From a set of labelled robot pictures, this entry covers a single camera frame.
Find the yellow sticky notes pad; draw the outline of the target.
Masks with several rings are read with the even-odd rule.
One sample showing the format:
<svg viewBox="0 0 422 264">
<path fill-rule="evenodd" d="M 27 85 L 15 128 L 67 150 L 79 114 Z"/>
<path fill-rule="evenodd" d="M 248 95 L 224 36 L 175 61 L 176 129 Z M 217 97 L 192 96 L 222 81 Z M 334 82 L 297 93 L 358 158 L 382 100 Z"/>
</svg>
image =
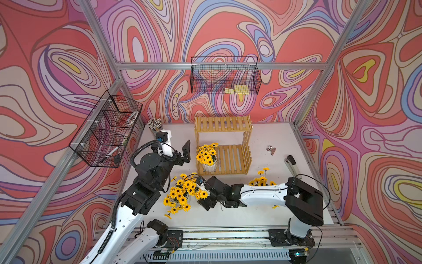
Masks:
<svg viewBox="0 0 422 264">
<path fill-rule="evenodd" d="M 251 93 L 248 85 L 239 85 L 234 84 L 227 86 L 224 89 L 225 94 L 235 94 L 235 95 L 249 95 Z"/>
</svg>

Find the wooden two-tier shelf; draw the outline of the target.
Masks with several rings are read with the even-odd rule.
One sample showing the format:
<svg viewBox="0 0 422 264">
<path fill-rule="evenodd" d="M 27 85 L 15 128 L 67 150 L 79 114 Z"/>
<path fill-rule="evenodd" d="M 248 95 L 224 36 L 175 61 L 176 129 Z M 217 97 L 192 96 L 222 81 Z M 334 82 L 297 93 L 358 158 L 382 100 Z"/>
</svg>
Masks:
<svg viewBox="0 0 422 264">
<path fill-rule="evenodd" d="M 196 117 L 195 118 L 195 139 L 197 148 L 200 144 L 200 134 L 219 133 L 228 135 L 229 133 L 242 133 L 242 143 L 236 140 L 229 140 L 227 144 L 219 139 L 212 140 L 211 143 L 218 143 L 217 168 L 215 172 L 205 172 L 199 162 L 196 161 L 197 171 L 201 175 L 231 175 L 247 174 L 252 163 L 252 154 L 249 141 L 252 135 L 253 125 L 250 116 L 240 117 Z"/>
</svg>

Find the silver metal bulldog clip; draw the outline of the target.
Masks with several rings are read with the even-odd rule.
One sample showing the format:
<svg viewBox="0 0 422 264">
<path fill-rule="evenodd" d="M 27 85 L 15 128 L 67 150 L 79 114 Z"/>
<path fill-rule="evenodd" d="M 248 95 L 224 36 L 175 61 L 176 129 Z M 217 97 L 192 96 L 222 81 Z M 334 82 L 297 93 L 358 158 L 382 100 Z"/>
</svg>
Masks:
<svg viewBox="0 0 422 264">
<path fill-rule="evenodd" d="M 269 145 L 269 146 L 267 147 L 267 151 L 269 151 L 269 152 L 270 152 L 270 154 L 271 154 L 272 156 L 274 156 L 274 154 L 275 154 L 275 152 L 276 152 L 276 147 L 273 147 L 273 146 Z"/>
</svg>

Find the white marker in basket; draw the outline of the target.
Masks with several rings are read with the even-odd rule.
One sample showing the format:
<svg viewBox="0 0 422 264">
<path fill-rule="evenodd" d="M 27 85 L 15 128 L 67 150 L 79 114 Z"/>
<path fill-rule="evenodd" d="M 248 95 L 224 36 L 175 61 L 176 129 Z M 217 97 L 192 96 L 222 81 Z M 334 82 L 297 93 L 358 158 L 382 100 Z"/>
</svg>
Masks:
<svg viewBox="0 0 422 264">
<path fill-rule="evenodd" d="M 108 154 L 106 154 L 101 160 L 100 163 L 103 163 L 107 158 L 111 157 L 117 150 L 119 149 L 118 146 L 116 146 L 112 151 L 110 151 Z"/>
</svg>

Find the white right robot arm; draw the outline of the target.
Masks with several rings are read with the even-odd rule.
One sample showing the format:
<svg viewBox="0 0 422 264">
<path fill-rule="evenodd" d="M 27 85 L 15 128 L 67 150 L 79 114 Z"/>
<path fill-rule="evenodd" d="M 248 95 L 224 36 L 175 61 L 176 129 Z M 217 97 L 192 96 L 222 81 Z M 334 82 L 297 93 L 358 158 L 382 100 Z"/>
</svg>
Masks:
<svg viewBox="0 0 422 264">
<path fill-rule="evenodd" d="M 244 184 L 227 185 L 215 176 L 205 180 L 199 176 L 194 182 L 208 195 L 198 203 L 206 210 L 220 203 L 225 208 L 274 205 L 288 208 L 293 217 L 289 218 L 286 229 L 269 231 L 272 246 L 314 246 L 311 227 L 324 225 L 323 194 L 318 189 L 303 182 L 298 176 L 290 177 L 284 184 L 250 186 Z"/>
</svg>

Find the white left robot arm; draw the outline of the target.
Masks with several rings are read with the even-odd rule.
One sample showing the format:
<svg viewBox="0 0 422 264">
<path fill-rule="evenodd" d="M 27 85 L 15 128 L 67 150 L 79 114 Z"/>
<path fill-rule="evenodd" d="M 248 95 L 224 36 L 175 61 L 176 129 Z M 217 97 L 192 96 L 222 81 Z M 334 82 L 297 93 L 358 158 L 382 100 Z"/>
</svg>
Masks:
<svg viewBox="0 0 422 264">
<path fill-rule="evenodd" d="M 187 141 L 177 152 L 169 141 L 152 140 L 145 143 L 130 157 L 137 177 L 114 204 L 111 222 L 83 264 L 134 264 L 156 246 L 164 246 L 168 239 L 168 226 L 152 220 L 129 245 L 127 238 L 143 222 L 158 201 L 164 188 L 170 186 L 170 173 L 175 165 L 189 163 L 191 142 Z"/>
</svg>

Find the grey stapler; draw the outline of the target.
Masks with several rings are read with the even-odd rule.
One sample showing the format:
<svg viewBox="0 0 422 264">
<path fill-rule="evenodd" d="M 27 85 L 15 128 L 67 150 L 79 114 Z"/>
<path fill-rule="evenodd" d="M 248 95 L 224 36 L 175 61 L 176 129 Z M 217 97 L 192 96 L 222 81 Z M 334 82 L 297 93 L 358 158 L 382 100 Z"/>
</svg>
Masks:
<svg viewBox="0 0 422 264">
<path fill-rule="evenodd" d="M 285 164 L 288 167 L 289 171 L 293 175 L 293 177 L 296 177 L 298 179 L 302 179 L 300 170 L 298 169 L 297 163 L 292 155 L 288 155 L 285 159 Z"/>
</svg>

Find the sunflower pot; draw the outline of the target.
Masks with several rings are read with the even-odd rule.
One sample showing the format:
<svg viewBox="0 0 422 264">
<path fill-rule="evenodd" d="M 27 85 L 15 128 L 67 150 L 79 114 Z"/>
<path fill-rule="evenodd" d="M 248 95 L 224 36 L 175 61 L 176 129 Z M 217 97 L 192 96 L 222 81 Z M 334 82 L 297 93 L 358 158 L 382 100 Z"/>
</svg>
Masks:
<svg viewBox="0 0 422 264">
<path fill-rule="evenodd" d="M 268 205 L 273 209 L 283 206 L 282 199 L 283 185 L 276 184 L 274 181 L 268 180 L 266 175 L 269 168 L 263 168 L 258 171 L 258 178 L 249 182 L 249 187 L 242 194 L 242 202 L 247 206 Z"/>
<path fill-rule="evenodd" d="M 199 146 L 197 148 L 196 161 L 205 172 L 215 172 L 217 168 L 218 158 L 216 149 L 218 143 L 211 143 Z"/>
<path fill-rule="evenodd" d="M 171 180 L 171 182 L 175 182 L 175 185 L 170 188 L 168 195 L 163 200 L 163 205 L 167 209 L 165 216 L 170 220 L 172 215 L 191 210 L 187 178 L 188 175 L 183 173 Z"/>
<path fill-rule="evenodd" d="M 182 189 L 185 193 L 194 196 L 197 200 L 204 200 L 209 197 L 208 191 L 201 191 L 195 184 L 195 179 L 200 176 L 199 174 L 193 173 L 191 175 L 181 174 L 180 177 L 183 180 Z"/>
</svg>

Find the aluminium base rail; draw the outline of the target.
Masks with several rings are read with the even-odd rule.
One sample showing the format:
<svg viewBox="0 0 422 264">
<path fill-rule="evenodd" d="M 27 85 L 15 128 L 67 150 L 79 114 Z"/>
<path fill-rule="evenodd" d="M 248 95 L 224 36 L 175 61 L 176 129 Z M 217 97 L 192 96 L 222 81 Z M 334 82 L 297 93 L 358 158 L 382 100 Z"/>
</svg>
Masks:
<svg viewBox="0 0 422 264">
<path fill-rule="evenodd" d="M 90 253 L 85 264 L 368 264 L 355 232 L 344 226 L 312 228 L 304 245 L 281 244 L 279 228 L 170 229 L 159 245 L 149 228 L 121 246 Z"/>
</svg>

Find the cup of pencils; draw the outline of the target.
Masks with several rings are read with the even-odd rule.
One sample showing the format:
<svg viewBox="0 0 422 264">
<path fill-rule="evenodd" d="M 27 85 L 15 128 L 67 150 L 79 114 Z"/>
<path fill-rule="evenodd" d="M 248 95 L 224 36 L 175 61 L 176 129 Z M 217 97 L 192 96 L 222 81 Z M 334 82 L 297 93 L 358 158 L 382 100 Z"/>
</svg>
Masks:
<svg viewBox="0 0 422 264">
<path fill-rule="evenodd" d="M 147 126 L 153 132 L 159 132 L 163 129 L 163 123 L 160 118 L 152 118 L 147 122 Z"/>
</svg>

